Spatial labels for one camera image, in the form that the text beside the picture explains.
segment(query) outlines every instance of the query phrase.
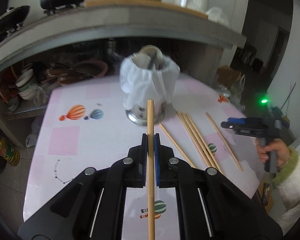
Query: constellation drawing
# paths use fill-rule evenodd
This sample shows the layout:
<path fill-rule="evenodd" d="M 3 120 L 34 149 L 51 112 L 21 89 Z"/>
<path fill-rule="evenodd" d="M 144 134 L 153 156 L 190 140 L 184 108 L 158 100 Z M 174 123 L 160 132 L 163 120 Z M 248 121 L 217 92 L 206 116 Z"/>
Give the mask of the constellation drawing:
<path fill-rule="evenodd" d="M 60 182 L 62 182 L 62 184 L 66 184 L 66 183 L 72 181 L 73 179 L 68 180 L 68 181 L 63 181 L 63 180 L 61 180 L 61 179 L 58 177 L 58 175 L 57 175 L 57 166 L 58 166 L 59 162 L 60 162 L 60 160 L 57 160 L 56 165 L 54 165 L 54 177 L 55 177 L 55 179 L 57 179 L 57 180 L 59 180 Z"/>

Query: oil bottle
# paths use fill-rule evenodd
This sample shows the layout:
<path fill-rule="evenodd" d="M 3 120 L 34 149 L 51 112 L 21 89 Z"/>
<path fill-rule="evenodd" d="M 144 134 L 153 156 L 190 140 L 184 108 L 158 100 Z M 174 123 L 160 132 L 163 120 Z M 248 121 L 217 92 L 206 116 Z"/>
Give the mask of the oil bottle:
<path fill-rule="evenodd" d="M 0 137 L 0 156 L 12 166 L 17 166 L 20 161 L 20 153 L 4 137 Z"/>

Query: silver rivet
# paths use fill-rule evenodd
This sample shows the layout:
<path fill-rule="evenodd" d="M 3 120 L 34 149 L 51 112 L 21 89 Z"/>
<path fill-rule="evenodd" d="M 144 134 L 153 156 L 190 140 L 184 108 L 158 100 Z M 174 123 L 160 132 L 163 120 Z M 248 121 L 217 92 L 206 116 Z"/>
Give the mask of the silver rivet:
<path fill-rule="evenodd" d="M 86 175 L 92 175 L 93 173 L 94 173 L 94 168 L 92 168 L 92 167 L 89 167 L 89 168 L 86 168 L 85 170 L 84 170 L 84 173 L 86 174 Z"/>
<path fill-rule="evenodd" d="M 177 164 L 179 162 L 179 159 L 176 157 L 172 157 L 169 159 L 169 163 L 171 164 Z"/>
<path fill-rule="evenodd" d="M 211 176 L 216 175 L 217 174 L 217 170 L 215 168 L 208 168 L 207 169 L 207 173 Z"/>
<path fill-rule="evenodd" d="M 123 163 L 124 163 L 124 164 L 131 164 L 131 163 L 133 163 L 133 159 L 132 159 L 132 158 L 129 158 L 129 157 L 124 158 L 124 159 L 123 159 Z"/>

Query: door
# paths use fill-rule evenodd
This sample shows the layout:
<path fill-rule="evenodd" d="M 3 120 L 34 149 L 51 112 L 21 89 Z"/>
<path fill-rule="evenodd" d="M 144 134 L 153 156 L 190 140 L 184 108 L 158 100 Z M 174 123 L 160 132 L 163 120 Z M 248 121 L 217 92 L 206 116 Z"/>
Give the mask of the door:
<path fill-rule="evenodd" d="M 282 52 L 282 48 L 286 39 L 287 33 L 282 31 L 282 30 L 278 30 L 278 35 L 277 35 L 277 39 L 276 42 L 274 44 L 274 47 L 272 49 L 272 53 L 270 56 L 270 59 L 268 61 L 268 64 L 266 66 L 266 71 L 265 71 L 265 75 L 270 76 L 271 73 L 273 72 L 273 70 L 275 69 L 277 63 L 278 63 L 278 59 L 280 57 L 280 54 Z"/>

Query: table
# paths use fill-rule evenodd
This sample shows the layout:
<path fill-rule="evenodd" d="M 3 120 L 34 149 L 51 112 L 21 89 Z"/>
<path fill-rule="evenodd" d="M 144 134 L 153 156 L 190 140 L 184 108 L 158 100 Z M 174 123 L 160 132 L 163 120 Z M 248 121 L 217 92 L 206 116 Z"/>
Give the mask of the table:
<path fill-rule="evenodd" d="M 53 91 L 31 163 L 23 209 L 24 220 L 85 168 L 110 167 L 115 161 L 126 157 L 131 147 L 141 144 L 146 127 L 137 126 L 126 117 L 122 102 L 123 92 L 118 76 L 92 79 Z M 60 116 L 66 115 L 74 105 L 83 105 L 86 109 L 83 117 L 88 116 L 88 119 L 65 118 L 64 121 L 60 121 Z M 190 114 L 207 143 L 214 143 L 217 147 L 215 157 L 224 174 L 251 198 L 264 173 L 255 150 L 254 138 L 235 135 L 231 130 L 221 129 L 243 168 L 241 172 L 205 116 L 205 112 L 208 112 L 217 124 L 228 117 L 240 118 L 244 115 L 230 103 L 219 103 L 217 92 L 185 74 L 181 74 L 176 82 L 172 105 L 173 107 L 169 106 L 166 109 L 162 123 L 197 168 L 207 167 L 176 116 L 176 109 Z M 89 118 L 89 114 L 96 109 L 101 110 L 104 116 L 101 119 Z M 184 159 L 158 125 L 155 126 L 154 132 L 160 134 L 162 145 L 171 147 L 176 157 Z M 155 199 L 164 201 L 167 207 L 156 220 L 156 239 L 179 239 L 174 189 L 156 188 Z M 145 208 L 146 187 L 128 189 L 122 239 L 148 238 L 147 218 L 143 217 L 146 213 L 141 212 L 141 209 Z"/>

